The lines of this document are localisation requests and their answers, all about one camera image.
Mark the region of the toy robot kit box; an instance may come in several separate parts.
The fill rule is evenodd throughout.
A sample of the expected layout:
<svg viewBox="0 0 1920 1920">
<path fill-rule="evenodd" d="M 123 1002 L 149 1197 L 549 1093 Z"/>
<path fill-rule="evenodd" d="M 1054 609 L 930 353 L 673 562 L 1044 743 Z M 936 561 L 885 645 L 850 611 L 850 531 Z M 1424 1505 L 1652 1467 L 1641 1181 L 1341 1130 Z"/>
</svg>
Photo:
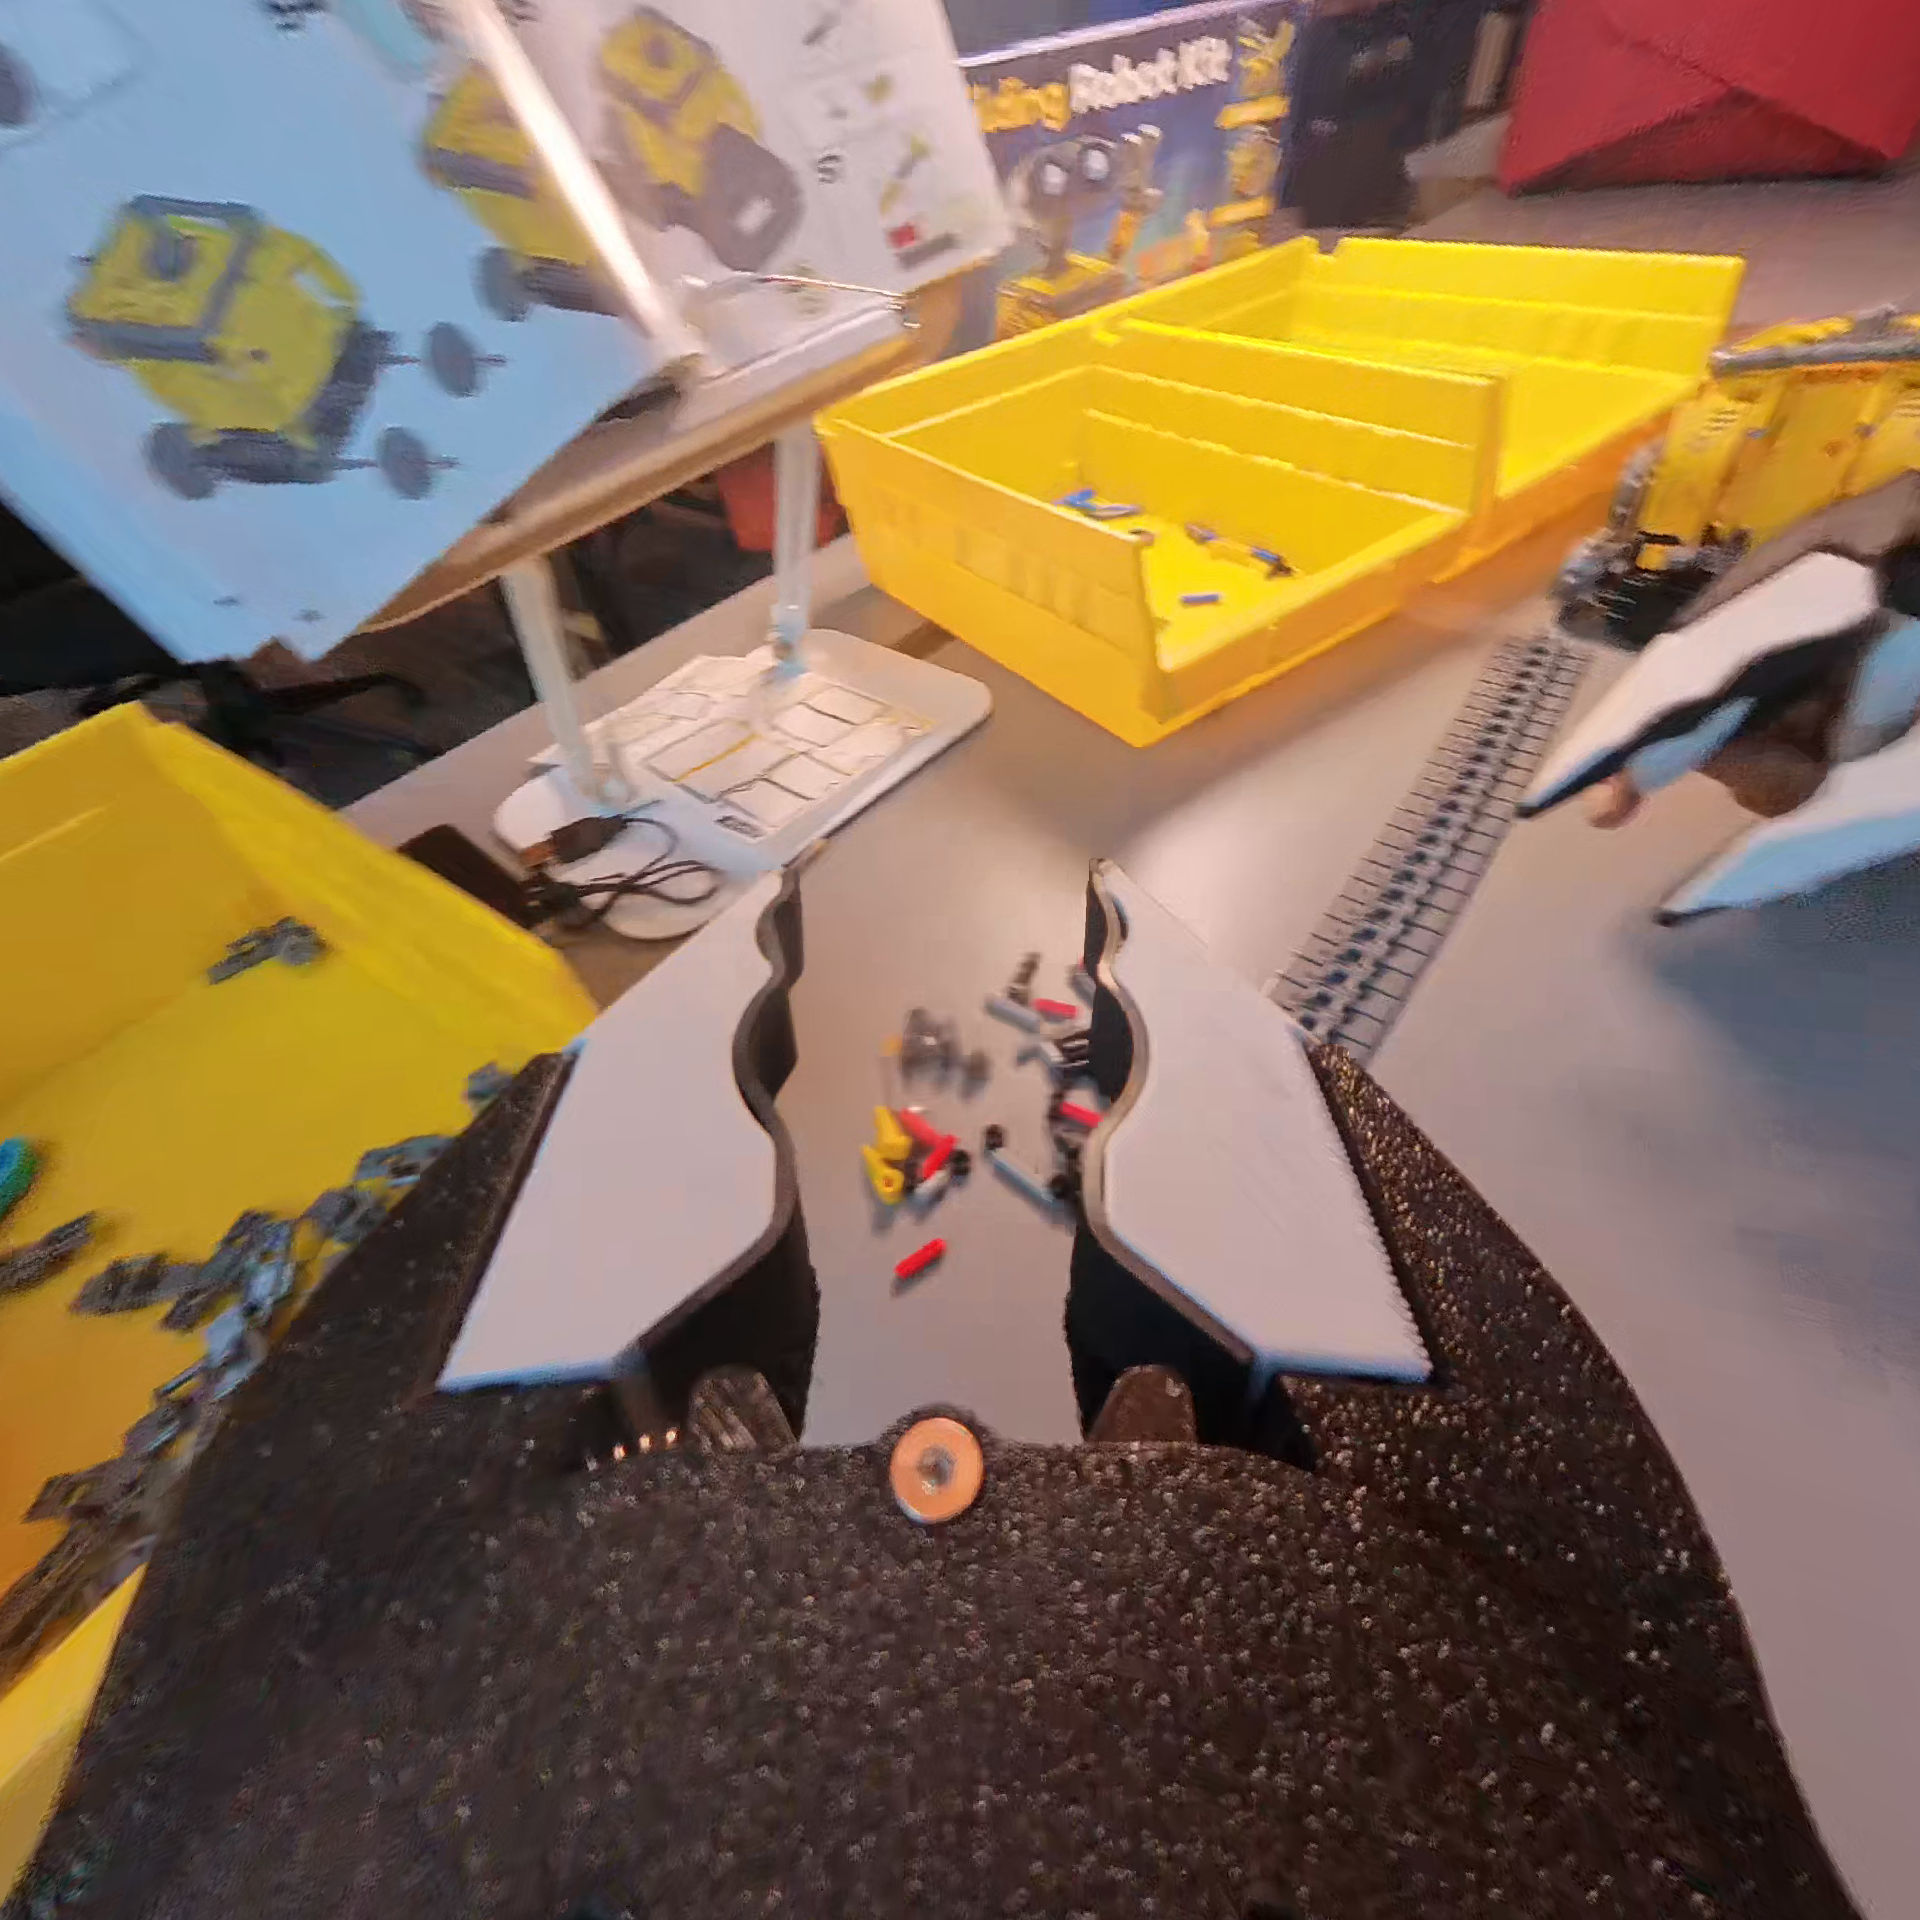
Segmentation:
<svg viewBox="0 0 1920 1920">
<path fill-rule="evenodd" d="M 1281 217 L 1309 4 L 1180 4 L 963 57 L 1013 242 L 961 353 L 1259 252 Z"/>
</svg>

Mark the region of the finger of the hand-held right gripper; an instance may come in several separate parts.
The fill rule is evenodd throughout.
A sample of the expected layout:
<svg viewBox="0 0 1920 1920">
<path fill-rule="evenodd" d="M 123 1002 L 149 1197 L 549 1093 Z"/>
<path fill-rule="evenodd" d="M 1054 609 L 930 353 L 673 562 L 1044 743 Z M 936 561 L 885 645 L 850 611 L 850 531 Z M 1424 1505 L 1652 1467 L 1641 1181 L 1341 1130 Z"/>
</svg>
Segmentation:
<svg viewBox="0 0 1920 1920">
<path fill-rule="evenodd" d="M 1795 811 L 1747 830 L 1690 875 L 1652 919 L 1694 922 L 1811 897 L 1918 850 L 1918 753 L 1873 753 L 1830 769 Z"/>
<path fill-rule="evenodd" d="M 1851 665 L 1880 623 L 1880 567 L 1835 549 L 1809 551 L 1651 639 L 1557 743 L 1517 815 L 1548 814 L 1618 774 L 1649 793 L 1694 773 L 1745 725 Z"/>
</svg>

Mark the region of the small blue toy pieces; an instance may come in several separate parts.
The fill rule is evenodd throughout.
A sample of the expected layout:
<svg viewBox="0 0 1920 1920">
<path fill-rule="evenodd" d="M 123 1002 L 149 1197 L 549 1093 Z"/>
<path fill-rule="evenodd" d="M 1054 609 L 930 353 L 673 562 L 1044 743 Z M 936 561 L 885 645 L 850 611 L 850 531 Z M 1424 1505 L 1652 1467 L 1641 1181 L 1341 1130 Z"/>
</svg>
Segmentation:
<svg viewBox="0 0 1920 1920">
<path fill-rule="evenodd" d="M 1228 535 L 1198 519 L 1166 519 L 1146 506 L 1080 486 L 1054 499 L 1064 513 L 1123 537 L 1142 558 L 1156 609 L 1224 609 L 1258 585 L 1282 585 L 1298 570 L 1272 543 Z"/>
</svg>

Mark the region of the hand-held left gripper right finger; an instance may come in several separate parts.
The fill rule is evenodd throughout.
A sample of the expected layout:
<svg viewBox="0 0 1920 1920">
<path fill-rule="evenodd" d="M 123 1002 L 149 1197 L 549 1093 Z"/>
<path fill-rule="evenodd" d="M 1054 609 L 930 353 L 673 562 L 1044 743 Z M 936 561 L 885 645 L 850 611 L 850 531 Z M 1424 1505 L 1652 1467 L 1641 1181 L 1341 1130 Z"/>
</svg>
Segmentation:
<svg viewBox="0 0 1920 1920">
<path fill-rule="evenodd" d="M 1123 1386 L 1188 1438 L 1308 1449 L 1309 1386 L 1435 1383 L 1320 1050 L 1117 861 L 1089 870 L 1089 1068 L 1065 1341 L 1086 1438 Z"/>
</svg>

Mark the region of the red fabric object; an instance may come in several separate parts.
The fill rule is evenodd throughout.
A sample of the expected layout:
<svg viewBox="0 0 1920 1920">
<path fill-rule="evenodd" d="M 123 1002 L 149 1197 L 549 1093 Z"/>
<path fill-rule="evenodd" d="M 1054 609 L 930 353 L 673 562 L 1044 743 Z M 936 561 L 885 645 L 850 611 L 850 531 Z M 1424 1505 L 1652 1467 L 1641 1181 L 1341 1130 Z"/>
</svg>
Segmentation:
<svg viewBox="0 0 1920 1920">
<path fill-rule="evenodd" d="M 1520 196 L 1883 177 L 1915 126 L 1915 3 L 1540 3 L 1496 179 Z"/>
</svg>

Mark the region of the toy instruction booklet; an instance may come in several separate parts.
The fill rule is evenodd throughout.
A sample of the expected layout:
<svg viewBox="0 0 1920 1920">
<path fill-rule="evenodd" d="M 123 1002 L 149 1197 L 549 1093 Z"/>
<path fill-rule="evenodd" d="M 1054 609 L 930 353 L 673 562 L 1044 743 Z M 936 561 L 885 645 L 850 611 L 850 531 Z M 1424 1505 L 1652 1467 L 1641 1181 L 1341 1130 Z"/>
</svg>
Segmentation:
<svg viewBox="0 0 1920 1920">
<path fill-rule="evenodd" d="M 4 506 L 190 662 L 324 657 L 1009 238 L 944 4 L 19 3 L 3 60 Z"/>
</svg>

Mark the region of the orange container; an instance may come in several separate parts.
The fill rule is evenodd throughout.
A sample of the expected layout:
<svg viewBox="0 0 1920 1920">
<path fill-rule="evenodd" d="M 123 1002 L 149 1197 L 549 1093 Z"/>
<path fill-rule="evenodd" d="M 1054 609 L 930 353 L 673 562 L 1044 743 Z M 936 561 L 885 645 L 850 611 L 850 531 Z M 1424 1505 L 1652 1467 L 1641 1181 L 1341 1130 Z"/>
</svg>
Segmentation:
<svg viewBox="0 0 1920 1920">
<path fill-rule="evenodd" d="M 848 516 L 832 486 L 825 455 L 819 466 L 817 546 L 825 546 L 848 531 Z M 712 475 L 730 535 L 744 555 L 770 558 L 777 543 L 777 445 L 766 444 L 746 453 Z"/>
</svg>

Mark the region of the grey desk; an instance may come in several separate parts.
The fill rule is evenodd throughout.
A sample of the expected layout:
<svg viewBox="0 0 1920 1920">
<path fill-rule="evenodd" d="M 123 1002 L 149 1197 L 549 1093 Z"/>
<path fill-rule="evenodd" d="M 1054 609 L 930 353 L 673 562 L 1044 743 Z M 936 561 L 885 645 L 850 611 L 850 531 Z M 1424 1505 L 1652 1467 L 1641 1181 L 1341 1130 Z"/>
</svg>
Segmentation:
<svg viewBox="0 0 1920 1920">
<path fill-rule="evenodd" d="M 977 1029 L 1026 950 L 1074 957 L 1116 858 L 1264 988 L 1322 922 L 1501 639 L 1597 516 L 1129 750 L 822 551 L 822 623 L 978 676 L 992 718 L 801 879 L 801 1062 L 780 1107 L 822 1285 L 805 1436 L 866 1442 L 948 1401 L 1074 1436 L 1069 1234 L 987 1174 L 948 1258 L 894 1293 L 857 1172 L 880 1043 L 909 1005 Z M 1613 831 L 1514 830 L 1373 1055 L 1378 1084 L 1621 1362 L 1732 1580 L 1830 1859 L 1915 1915 L 1915 869 L 1675 927 L 1651 922 L 1740 826 L 1702 780 Z"/>
</svg>

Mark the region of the yellow plastic bin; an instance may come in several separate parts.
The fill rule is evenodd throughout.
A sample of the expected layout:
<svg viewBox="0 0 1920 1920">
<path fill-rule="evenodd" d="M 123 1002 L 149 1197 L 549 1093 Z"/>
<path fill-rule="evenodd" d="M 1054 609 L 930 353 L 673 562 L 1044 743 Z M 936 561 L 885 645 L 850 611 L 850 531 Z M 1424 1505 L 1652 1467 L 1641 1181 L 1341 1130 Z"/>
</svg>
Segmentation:
<svg viewBox="0 0 1920 1920">
<path fill-rule="evenodd" d="M 459 1133 L 477 1069 L 574 1041 L 585 988 L 536 933 L 200 734 L 117 708 L 4 758 L 3 1122 L 35 1158 L 4 1253 L 93 1234 L 3 1310 L 3 1866 L 32 1857 L 133 1589 L 68 1580 L 32 1521 L 114 1461 L 205 1350 L 166 1302 L 76 1313 L 121 1260 L 211 1258 L 246 1212 L 300 1219 L 376 1148 Z"/>
</svg>

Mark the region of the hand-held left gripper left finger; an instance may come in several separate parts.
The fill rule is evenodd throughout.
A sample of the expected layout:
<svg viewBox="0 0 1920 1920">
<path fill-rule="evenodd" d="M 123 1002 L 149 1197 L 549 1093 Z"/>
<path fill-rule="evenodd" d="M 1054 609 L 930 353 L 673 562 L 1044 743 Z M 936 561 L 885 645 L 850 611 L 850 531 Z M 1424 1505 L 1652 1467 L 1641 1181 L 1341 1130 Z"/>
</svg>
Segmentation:
<svg viewBox="0 0 1920 1920">
<path fill-rule="evenodd" d="M 805 1426 L 820 1330 L 801 1170 L 798 877 L 756 877 L 566 1046 L 558 1100 L 440 1369 L 440 1389 L 604 1386 L 638 1433 L 755 1377 Z"/>
</svg>

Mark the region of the sticker sheet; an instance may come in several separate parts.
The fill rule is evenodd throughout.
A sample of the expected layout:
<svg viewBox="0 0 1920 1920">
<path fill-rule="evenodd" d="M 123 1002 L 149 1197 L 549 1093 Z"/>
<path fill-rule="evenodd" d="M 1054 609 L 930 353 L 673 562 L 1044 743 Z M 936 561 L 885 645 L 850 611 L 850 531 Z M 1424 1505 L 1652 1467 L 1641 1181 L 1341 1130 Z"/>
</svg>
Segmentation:
<svg viewBox="0 0 1920 1920">
<path fill-rule="evenodd" d="M 834 675 L 698 661 L 587 725 L 638 802 L 736 839 L 814 826 L 857 780 L 930 740 L 924 714 Z"/>
</svg>

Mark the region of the pile of grey track links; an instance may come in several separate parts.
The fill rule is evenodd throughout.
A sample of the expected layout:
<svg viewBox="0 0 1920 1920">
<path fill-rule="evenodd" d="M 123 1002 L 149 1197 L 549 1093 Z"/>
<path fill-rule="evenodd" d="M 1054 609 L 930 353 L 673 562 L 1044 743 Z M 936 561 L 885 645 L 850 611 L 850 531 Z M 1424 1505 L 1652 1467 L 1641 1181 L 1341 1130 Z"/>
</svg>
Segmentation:
<svg viewBox="0 0 1920 1920">
<path fill-rule="evenodd" d="M 533 933 L 222 897 L 208 919 L 4 927 L 4 1684 L 150 1557 L 305 1295 L 477 1097 L 562 1041 Z"/>
</svg>

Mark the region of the yellow toy robot vehicle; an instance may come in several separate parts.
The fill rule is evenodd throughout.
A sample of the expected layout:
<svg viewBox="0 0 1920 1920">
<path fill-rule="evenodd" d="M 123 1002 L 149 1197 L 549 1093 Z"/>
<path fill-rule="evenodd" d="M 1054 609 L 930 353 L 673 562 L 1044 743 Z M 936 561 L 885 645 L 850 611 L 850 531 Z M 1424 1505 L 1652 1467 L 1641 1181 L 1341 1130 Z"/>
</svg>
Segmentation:
<svg viewBox="0 0 1920 1920">
<path fill-rule="evenodd" d="M 1818 515 L 1915 478 L 1918 317 L 1890 303 L 1720 347 L 1562 567 L 1557 623 L 1625 651 Z"/>
</svg>

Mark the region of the pile of small toy pins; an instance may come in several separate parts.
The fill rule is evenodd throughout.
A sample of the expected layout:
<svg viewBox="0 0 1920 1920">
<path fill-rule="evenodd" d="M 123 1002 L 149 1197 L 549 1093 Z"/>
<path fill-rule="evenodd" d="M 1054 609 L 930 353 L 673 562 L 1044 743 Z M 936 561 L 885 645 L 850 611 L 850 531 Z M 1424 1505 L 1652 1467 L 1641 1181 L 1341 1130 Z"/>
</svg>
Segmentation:
<svg viewBox="0 0 1920 1920">
<path fill-rule="evenodd" d="M 947 1262 L 942 1212 L 977 1187 L 1005 1190 L 1054 1226 L 1082 1210 L 1089 1148 L 1108 1108 L 1092 1069 L 1094 980 L 1082 959 L 1048 980 L 1040 959 L 1025 950 L 981 1002 L 981 1033 L 913 1003 L 880 1043 L 880 1095 L 859 1158 L 878 1217 L 909 1221 L 894 1289 Z"/>
</svg>

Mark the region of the yellow divided parts bin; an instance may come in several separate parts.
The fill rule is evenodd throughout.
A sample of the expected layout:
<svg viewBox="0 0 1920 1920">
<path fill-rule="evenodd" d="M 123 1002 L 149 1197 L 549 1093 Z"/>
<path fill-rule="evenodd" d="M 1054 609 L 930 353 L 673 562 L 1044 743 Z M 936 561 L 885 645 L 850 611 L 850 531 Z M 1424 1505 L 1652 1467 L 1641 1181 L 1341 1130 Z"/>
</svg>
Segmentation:
<svg viewBox="0 0 1920 1920">
<path fill-rule="evenodd" d="M 1398 613 L 1460 558 L 1497 468 L 1488 380 L 1124 321 L 878 385 L 819 419 L 870 581 L 1148 748 Z M 1156 609 L 1094 490 L 1275 546 L 1291 583 Z"/>
</svg>

